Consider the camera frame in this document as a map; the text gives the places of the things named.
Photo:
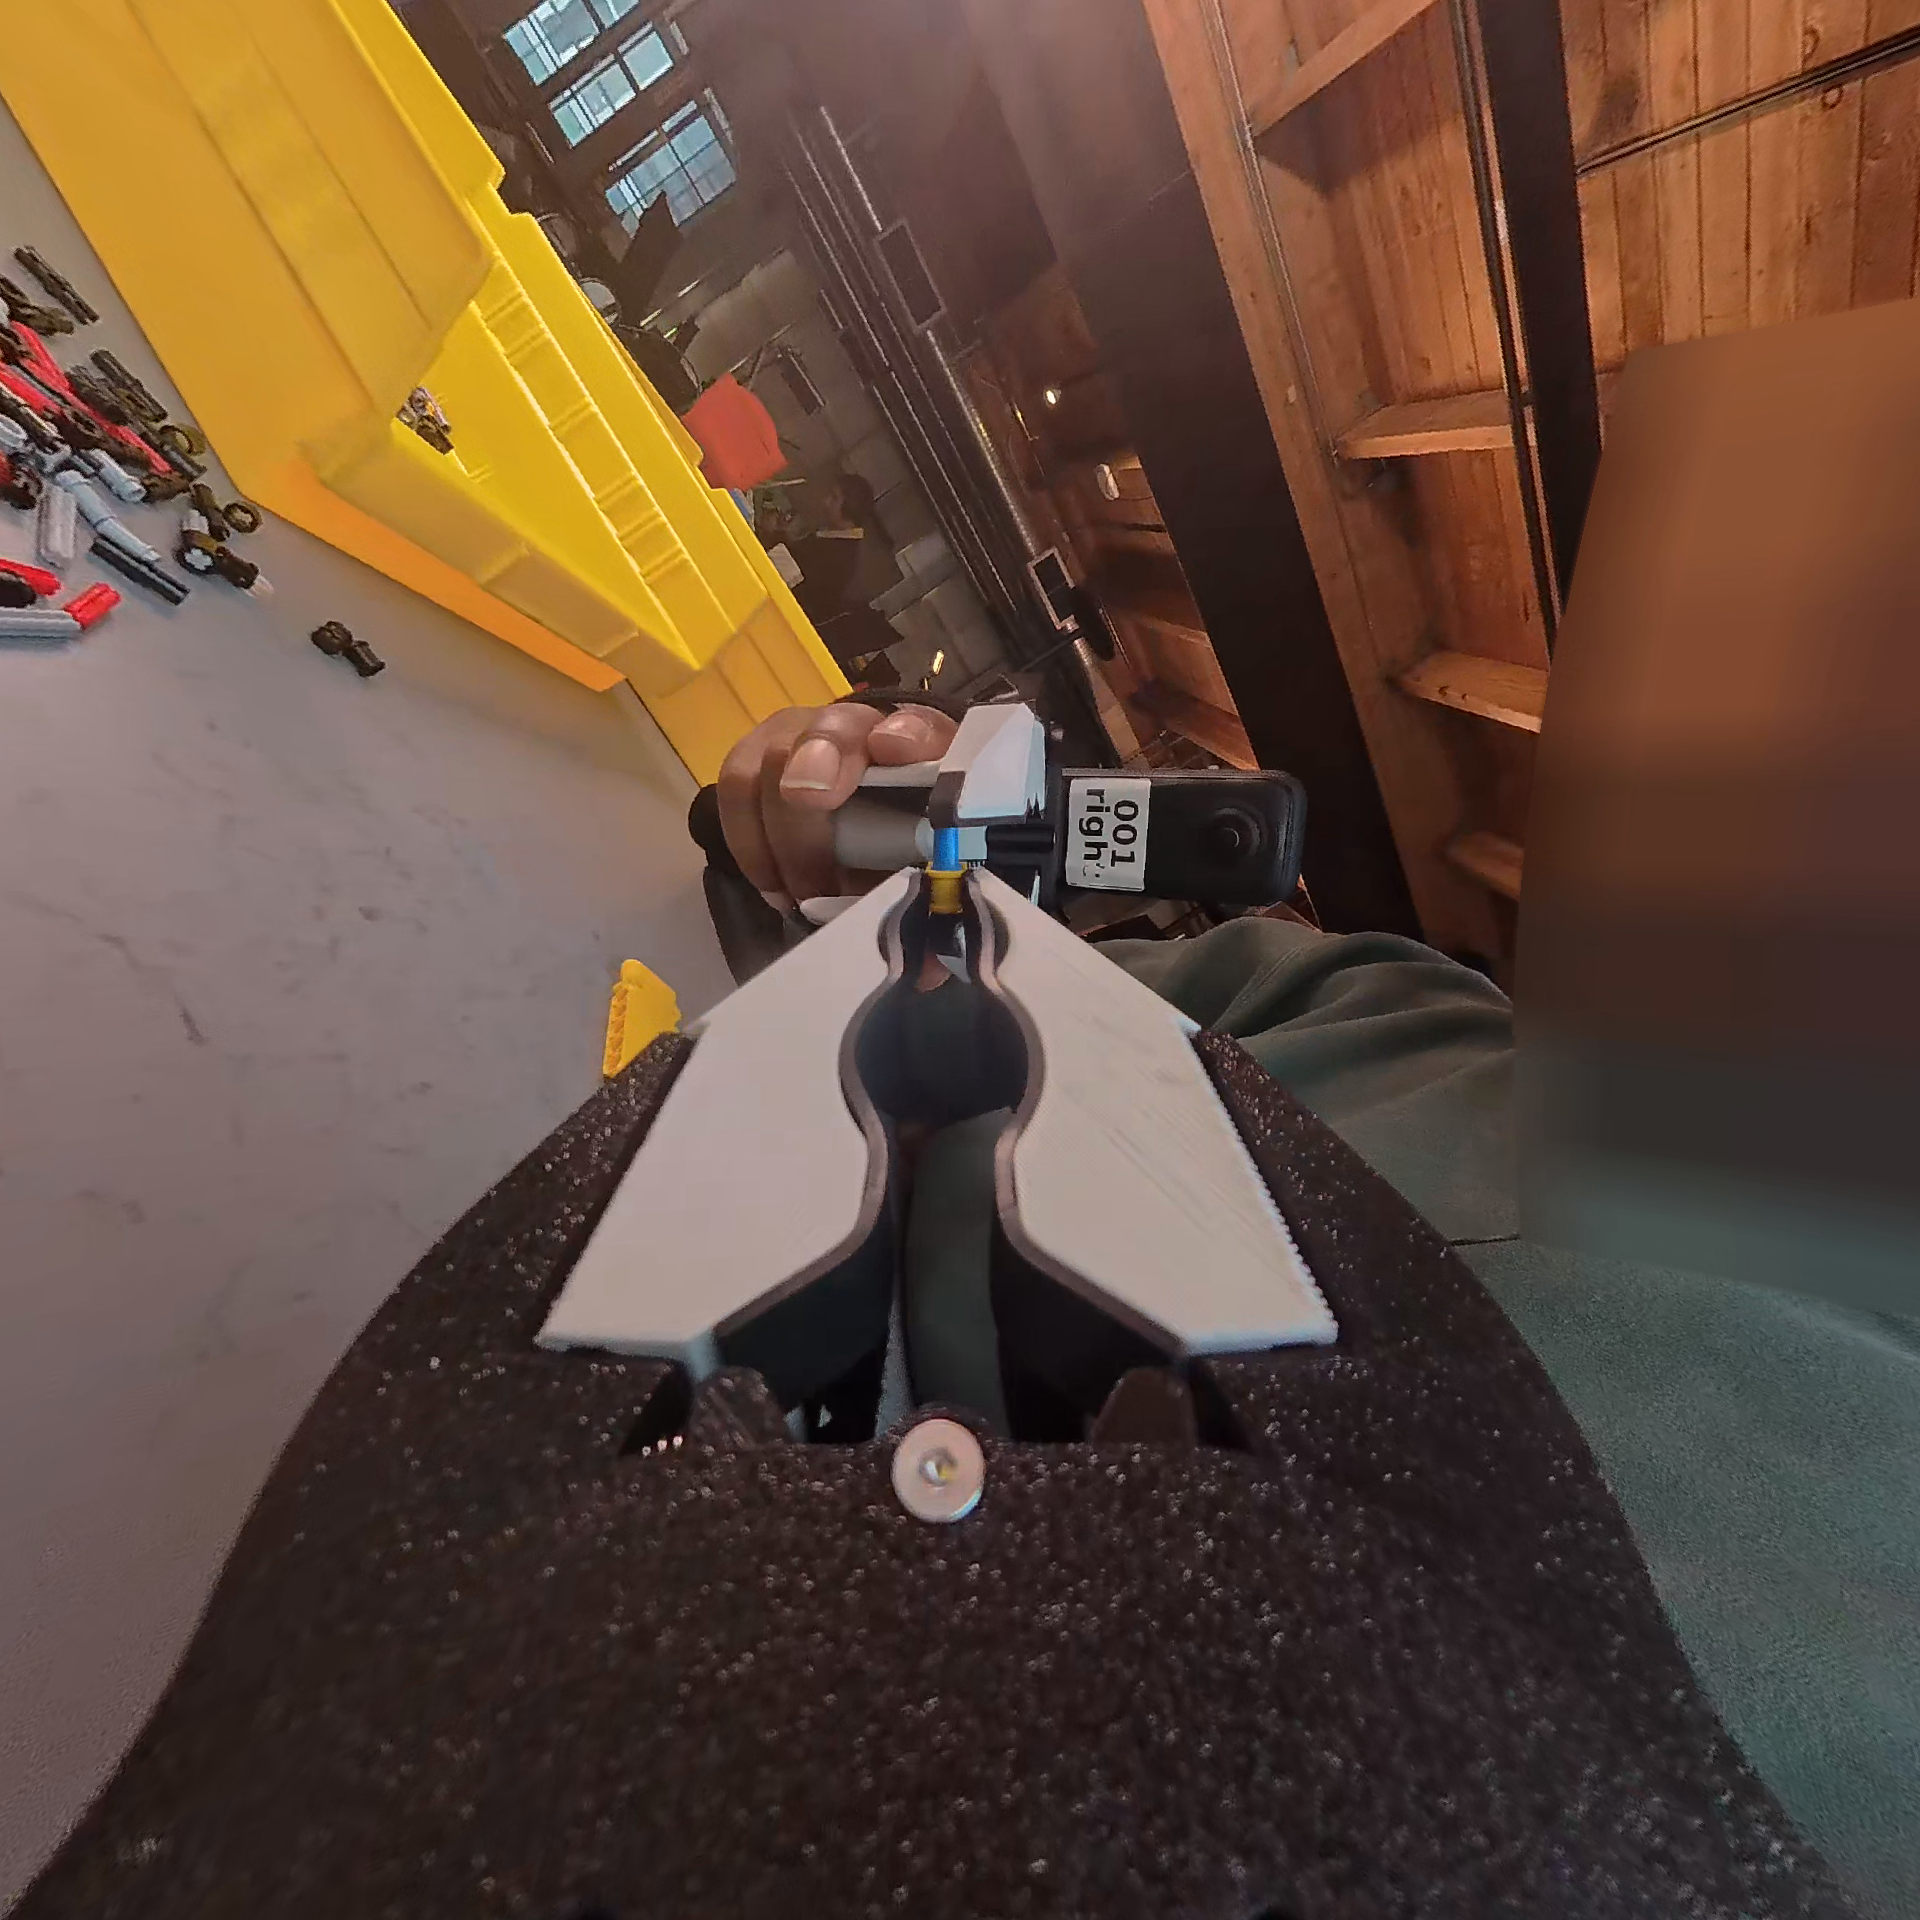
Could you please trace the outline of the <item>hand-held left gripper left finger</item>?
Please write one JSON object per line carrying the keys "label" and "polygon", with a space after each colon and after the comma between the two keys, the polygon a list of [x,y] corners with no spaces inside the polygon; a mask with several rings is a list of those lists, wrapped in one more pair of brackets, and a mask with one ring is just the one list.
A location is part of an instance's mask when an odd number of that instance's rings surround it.
{"label": "hand-held left gripper left finger", "polygon": [[550,1352],[754,1370],[808,1437],[911,1405],[898,1248],[904,1019],[921,873],[901,870],[698,1024],[538,1333]]}

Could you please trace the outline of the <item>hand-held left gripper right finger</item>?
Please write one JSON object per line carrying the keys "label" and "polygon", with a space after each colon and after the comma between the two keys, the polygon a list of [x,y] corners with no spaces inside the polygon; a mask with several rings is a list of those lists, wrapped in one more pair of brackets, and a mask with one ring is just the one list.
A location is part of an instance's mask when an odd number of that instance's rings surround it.
{"label": "hand-held left gripper right finger", "polygon": [[992,1320],[1014,1437],[1075,1442],[1115,1384],[1338,1343],[1200,1046],[1165,995],[971,870],[975,977],[1019,1087],[994,1144]]}

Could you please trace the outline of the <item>yellow lego curved panel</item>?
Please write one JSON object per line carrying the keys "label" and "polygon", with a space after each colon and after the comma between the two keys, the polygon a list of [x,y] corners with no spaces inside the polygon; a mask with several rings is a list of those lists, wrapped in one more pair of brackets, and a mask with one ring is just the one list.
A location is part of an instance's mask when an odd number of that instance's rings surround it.
{"label": "yellow lego curved panel", "polygon": [[679,1031],[682,1003],[662,974],[637,957],[619,962],[609,998],[603,1079],[617,1079],[656,1039]]}

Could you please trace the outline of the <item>yellow storage bin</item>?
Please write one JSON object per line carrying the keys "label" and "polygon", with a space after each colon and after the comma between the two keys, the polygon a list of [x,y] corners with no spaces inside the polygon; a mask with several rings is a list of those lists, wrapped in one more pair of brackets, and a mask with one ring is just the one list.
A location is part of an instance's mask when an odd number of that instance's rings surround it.
{"label": "yellow storage bin", "polygon": [[765,717],[847,687],[701,448],[538,221],[496,191],[474,315],[533,419],[485,456],[528,551],[490,589],[626,681],[701,782]]}
{"label": "yellow storage bin", "polygon": [[[2,3],[5,101],[213,451],[274,515],[587,685],[490,589],[533,419],[474,315],[490,144],[387,3]],[[439,455],[395,419],[429,386]]]}

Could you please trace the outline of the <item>person's right forearm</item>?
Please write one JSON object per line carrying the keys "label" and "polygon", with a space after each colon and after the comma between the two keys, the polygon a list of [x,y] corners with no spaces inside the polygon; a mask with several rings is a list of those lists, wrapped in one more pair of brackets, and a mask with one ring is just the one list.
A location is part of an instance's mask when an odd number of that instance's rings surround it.
{"label": "person's right forearm", "polygon": [[1515,1011],[1491,977],[1401,935],[1296,918],[1099,951],[1238,1039],[1445,1239],[1520,1234]]}

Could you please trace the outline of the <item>pile of lego pins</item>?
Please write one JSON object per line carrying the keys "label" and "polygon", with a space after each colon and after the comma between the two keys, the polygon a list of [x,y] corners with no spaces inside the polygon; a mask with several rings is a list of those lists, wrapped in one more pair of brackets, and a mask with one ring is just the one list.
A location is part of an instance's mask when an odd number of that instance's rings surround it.
{"label": "pile of lego pins", "polygon": [[35,246],[2,273],[2,649],[65,656],[126,606],[184,613],[213,585],[272,599],[266,512],[225,486],[205,432],[90,334],[103,321]]}

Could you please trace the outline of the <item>person's right hand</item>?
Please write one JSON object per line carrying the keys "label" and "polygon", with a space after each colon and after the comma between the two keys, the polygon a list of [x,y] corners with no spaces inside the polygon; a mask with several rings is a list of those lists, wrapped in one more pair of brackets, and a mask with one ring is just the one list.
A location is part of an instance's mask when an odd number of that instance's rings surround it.
{"label": "person's right hand", "polygon": [[786,707],[728,757],[718,824],[744,880],[793,915],[808,899],[859,896],[887,870],[856,870],[833,847],[833,821],[877,765],[939,761],[959,730],[923,704],[841,702]]}

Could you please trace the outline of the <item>orange container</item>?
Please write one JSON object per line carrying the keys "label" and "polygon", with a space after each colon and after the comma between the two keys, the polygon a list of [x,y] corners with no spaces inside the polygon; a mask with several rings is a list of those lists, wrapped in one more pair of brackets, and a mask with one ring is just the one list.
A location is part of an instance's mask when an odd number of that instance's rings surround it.
{"label": "orange container", "polygon": [[713,488],[754,491],[786,469],[777,419],[731,371],[704,386],[682,419]]}

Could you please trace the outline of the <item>paned window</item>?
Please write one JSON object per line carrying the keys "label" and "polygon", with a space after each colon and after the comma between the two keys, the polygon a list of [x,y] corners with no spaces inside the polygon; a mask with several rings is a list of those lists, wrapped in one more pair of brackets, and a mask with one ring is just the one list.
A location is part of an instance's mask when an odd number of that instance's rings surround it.
{"label": "paned window", "polygon": [[488,38],[504,80],[591,223],[631,237],[646,213],[698,223],[736,190],[715,89],[715,3],[507,3]]}

